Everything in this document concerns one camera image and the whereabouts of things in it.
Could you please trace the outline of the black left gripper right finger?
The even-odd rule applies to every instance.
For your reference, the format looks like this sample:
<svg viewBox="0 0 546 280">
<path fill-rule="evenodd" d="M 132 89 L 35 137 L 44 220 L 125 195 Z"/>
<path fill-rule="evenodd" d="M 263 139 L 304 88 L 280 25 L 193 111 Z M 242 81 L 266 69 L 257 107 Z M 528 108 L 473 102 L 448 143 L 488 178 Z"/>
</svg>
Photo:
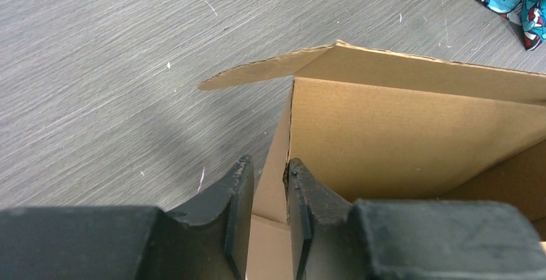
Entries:
<svg viewBox="0 0 546 280">
<path fill-rule="evenodd" d="M 530 222 L 491 201 L 356 200 L 298 158 L 285 186 L 295 279 L 544 279 Z"/>
</svg>

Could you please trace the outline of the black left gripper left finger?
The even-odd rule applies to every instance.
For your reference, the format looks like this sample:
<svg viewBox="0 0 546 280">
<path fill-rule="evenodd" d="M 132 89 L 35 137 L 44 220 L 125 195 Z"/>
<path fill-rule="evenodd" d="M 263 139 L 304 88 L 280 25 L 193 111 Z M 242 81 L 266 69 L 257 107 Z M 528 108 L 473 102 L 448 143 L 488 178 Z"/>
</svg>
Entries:
<svg viewBox="0 0 546 280">
<path fill-rule="evenodd" d="M 242 156 L 217 182 L 155 206 L 1 211 L 2 279 L 244 279 L 254 168 Z"/>
</svg>

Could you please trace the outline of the brown cardboard box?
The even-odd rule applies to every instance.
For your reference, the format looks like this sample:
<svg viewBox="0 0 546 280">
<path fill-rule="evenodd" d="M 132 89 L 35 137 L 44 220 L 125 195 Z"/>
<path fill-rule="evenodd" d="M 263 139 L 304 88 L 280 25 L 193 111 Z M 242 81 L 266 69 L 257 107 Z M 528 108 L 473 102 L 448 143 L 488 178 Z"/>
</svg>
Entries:
<svg viewBox="0 0 546 280">
<path fill-rule="evenodd" d="M 295 158 L 350 203 L 511 205 L 545 251 L 544 75 L 337 41 L 239 65 L 199 87 L 286 76 L 291 94 L 254 195 L 249 279 L 295 279 L 285 186 Z"/>
</svg>

